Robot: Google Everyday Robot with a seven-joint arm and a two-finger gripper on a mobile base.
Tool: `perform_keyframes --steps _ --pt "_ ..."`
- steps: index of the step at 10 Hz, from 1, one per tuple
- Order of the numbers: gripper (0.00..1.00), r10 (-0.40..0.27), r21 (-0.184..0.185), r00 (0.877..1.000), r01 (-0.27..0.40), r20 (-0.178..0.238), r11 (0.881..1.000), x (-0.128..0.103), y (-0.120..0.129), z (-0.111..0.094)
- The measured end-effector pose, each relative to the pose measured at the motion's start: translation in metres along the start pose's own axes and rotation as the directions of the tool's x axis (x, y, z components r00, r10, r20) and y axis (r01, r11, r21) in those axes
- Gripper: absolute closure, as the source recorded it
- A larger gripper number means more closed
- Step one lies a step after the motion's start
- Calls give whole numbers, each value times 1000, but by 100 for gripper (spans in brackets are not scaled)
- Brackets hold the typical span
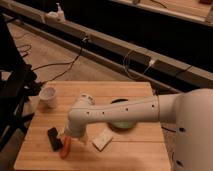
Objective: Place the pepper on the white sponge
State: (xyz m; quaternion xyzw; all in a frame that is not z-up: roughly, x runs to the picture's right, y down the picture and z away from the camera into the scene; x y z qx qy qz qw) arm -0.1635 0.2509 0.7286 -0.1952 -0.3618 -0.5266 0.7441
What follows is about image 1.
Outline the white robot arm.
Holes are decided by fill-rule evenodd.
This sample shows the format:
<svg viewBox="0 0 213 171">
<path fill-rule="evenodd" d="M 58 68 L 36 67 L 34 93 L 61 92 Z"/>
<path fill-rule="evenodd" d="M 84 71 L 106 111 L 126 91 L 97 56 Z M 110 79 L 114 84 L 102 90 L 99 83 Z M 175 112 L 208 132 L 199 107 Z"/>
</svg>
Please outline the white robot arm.
<svg viewBox="0 0 213 171">
<path fill-rule="evenodd" d="M 213 89 L 108 105 L 96 105 L 82 94 L 68 113 L 65 133 L 81 138 L 89 124 L 113 122 L 174 122 L 174 171 L 213 171 Z"/>
</svg>

